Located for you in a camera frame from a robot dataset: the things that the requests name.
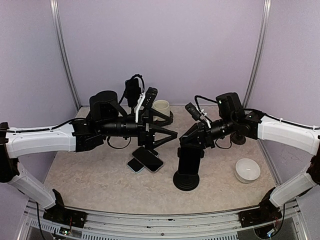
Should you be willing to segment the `black phone crossing stack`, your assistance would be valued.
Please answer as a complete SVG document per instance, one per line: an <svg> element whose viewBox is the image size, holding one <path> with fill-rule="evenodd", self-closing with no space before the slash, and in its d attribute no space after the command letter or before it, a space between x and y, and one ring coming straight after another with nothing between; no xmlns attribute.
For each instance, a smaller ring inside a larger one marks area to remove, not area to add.
<svg viewBox="0 0 320 240"><path fill-rule="evenodd" d="M178 173L180 175L197 175L202 153L203 151L199 148L180 147L178 149Z"/></svg>

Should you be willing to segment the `short black phone stand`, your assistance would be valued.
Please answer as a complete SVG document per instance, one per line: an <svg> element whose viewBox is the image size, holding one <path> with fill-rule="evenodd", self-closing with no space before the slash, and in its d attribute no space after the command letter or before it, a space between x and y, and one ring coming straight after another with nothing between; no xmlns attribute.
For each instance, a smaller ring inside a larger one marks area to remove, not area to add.
<svg viewBox="0 0 320 240"><path fill-rule="evenodd" d="M204 150L202 150L201 159L203 157L204 157ZM178 171L176 171L173 175L173 183L181 191L186 191L186 192L192 191L195 188L197 188L197 186L200 183L199 172L197 175L181 175L178 173Z"/></svg>

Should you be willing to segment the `black plate phone stand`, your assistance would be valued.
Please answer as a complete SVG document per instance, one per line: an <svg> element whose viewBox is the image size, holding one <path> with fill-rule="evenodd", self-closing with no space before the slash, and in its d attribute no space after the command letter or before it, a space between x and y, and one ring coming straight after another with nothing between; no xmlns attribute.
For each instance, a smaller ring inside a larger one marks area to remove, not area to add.
<svg viewBox="0 0 320 240"><path fill-rule="evenodd" d="M246 137L235 132L230 135L230 140L233 144L236 145L244 145L246 143Z"/></svg>

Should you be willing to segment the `light blue bottom phone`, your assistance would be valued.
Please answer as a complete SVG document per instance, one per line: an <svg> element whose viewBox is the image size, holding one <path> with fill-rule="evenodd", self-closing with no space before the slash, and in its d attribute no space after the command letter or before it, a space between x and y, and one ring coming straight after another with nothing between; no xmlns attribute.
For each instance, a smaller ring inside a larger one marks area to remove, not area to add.
<svg viewBox="0 0 320 240"><path fill-rule="evenodd" d="M127 162L127 166L136 174L140 173L145 168L145 166L135 158L132 158L131 160L129 160Z"/></svg>

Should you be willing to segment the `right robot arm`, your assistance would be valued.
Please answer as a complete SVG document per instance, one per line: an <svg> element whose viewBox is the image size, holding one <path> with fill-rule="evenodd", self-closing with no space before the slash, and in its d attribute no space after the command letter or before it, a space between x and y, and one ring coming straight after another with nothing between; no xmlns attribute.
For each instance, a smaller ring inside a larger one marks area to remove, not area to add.
<svg viewBox="0 0 320 240"><path fill-rule="evenodd" d="M215 148L218 140L229 137L233 144L246 139L257 140L278 177L252 210L239 212L242 227L272 221L284 221L286 203L301 197L320 185L320 129L261 110L246 108L235 92L216 97L219 119L212 121L195 101L185 106L195 123L180 138L177 150L178 168L173 184L181 191L192 191L200 182L200 161L206 148Z"/></svg>

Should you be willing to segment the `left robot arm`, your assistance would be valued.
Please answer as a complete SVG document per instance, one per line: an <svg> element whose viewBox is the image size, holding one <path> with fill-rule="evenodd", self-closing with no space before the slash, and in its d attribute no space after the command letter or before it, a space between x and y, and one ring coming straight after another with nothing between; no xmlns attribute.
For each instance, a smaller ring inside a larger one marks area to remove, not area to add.
<svg viewBox="0 0 320 240"><path fill-rule="evenodd" d="M61 194L45 187L20 163L19 158L51 152L88 152L111 137L136 138L138 146L155 149L177 137L177 133L154 124L157 112L152 104L155 88L141 93L132 113L118 102L118 95L104 90L89 100L86 117L67 120L56 126L17 128L0 125L0 181L9 184L44 208L43 217L65 225L82 225L86 213L65 207Z"/></svg>

